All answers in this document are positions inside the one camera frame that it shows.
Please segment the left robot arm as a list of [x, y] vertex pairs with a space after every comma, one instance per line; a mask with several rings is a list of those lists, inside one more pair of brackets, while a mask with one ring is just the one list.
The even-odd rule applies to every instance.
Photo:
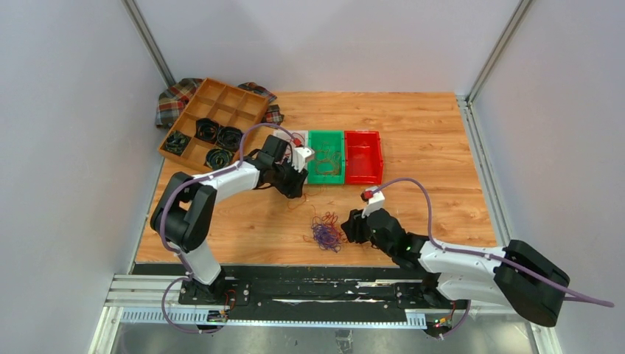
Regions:
[[306, 165], [315, 152], [300, 142], [269, 136], [238, 162], [203, 175], [176, 173], [150, 219], [163, 246], [186, 269], [183, 282], [209, 305], [226, 295], [226, 274], [206, 238], [215, 206], [241, 192], [273, 187], [288, 199], [303, 196]]

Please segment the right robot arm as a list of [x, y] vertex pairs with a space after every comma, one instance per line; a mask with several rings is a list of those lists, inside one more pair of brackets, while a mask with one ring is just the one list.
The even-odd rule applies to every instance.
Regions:
[[370, 243], [401, 269], [422, 281], [423, 301], [433, 307], [456, 300], [509, 307], [525, 320], [554, 327], [570, 277], [555, 263], [521, 240], [506, 247], [479, 248], [440, 243], [403, 229], [385, 209], [363, 216], [353, 209], [341, 224], [350, 243]]

